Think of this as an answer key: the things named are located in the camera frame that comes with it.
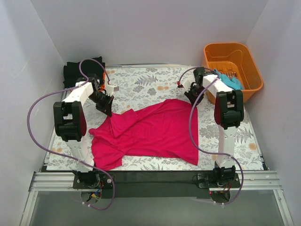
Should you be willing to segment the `pink t shirt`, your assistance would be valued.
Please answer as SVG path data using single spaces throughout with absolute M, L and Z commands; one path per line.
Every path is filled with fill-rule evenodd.
M 179 99 L 123 114 L 112 114 L 96 129 L 90 129 L 92 154 L 98 168 L 112 170 L 122 158 L 150 156 L 180 158 L 198 164 L 198 114 L 192 105 Z

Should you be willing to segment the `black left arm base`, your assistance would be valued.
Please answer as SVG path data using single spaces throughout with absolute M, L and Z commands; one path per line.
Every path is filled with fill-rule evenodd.
M 106 174 L 99 171 L 79 172 L 73 170 L 74 181 L 72 188 L 81 190 L 81 199 L 88 204 L 97 203 L 102 197 L 104 189 L 112 189 L 114 175 L 109 178 Z

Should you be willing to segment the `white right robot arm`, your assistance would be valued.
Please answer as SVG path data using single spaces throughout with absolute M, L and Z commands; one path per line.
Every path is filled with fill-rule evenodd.
M 230 188 L 239 181 L 234 150 L 236 133 L 244 119 L 243 93 L 224 84 L 216 70 L 193 67 L 192 71 L 194 80 L 178 81 L 178 87 L 184 88 L 184 94 L 193 109 L 201 102 L 206 91 L 211 92 L 215 97 L 214 120 L 219 130 L 219 146 L 214 168 L 212 171 L 197 174 L 197 182 L 201 188 Z

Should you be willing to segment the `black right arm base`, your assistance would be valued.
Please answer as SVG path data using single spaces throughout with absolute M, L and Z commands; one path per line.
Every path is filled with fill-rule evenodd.
M 231 199 L 230 190 L 241 188 L 236 167 L 215 167 L 212 171 L 202 171 L 192 177 L 192 182 L 200 189 L 208 189 L 214 203 L 225 205 Z

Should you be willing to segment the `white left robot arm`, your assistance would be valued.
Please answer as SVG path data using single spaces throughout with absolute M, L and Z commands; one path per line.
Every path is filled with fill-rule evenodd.
M 73 89 L 63 101 L 53 105 L 55 132 L 66 142 L 73 157 L 79 160 L 73 172 L 79 182 L 94 188 L 98 186 L 100 179 L 91 167 L 94 161 L 87 147 L 87 122 L 83 105 L 90 99 L 96 104 L 98 111 L 111 117 L 113 93 L 118 91 L 119 87 L 108 84 L 104 78 L 99 79 L 95 74 L 91 74 L 87 79 L 77 79 L 75 85 L 79 87 Z

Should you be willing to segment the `folded orange t shirt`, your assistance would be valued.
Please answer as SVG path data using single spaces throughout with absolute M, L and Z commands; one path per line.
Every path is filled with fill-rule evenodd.
M 106 74 L 103 72 L 102 78 L 99 81 L 99 90 L 105 90 Z

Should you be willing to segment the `teal t shirt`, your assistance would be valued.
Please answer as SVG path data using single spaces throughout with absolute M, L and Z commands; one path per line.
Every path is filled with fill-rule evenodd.
M 217 69 L 214 71 L 218 74 L 219 79 L 233 90 L 244 90 L 242 83 L 235 77 L 229 78 L 227 75 L 220 73 Z

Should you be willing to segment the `folded black t shirt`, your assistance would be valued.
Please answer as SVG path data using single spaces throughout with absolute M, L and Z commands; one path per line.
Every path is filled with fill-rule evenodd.
M 81 69 L 87 77 L 96 76 L 98 80 L 102 78 L 104 72 L 103 68 L 98 63 L 91 60 L 83 62 Z M 63 77 L 63 84 L 65 88 L 74 87 L 78 78 L 84 78 L 79 71 L 79 62 L 67 62 L 67 65 L 63 67 Z

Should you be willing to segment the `orange plastic basket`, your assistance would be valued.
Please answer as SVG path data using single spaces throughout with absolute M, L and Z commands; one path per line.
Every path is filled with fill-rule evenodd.
M 204 47 L 202 65 L 217 69 L 243 85 L 244 102 L 263 87 L 263 80 L 247 46 L 237 42 L 210 43 Z

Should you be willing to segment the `aluminium frame rail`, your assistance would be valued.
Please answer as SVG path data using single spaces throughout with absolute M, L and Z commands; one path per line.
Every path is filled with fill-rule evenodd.
M 34 173 L 23 226 L 292 226 L 275 171 L 246 171 L 243 187 L 223 193 L 200 183 L 201 171 L 112 171 L 97 190 L 73 172 Z

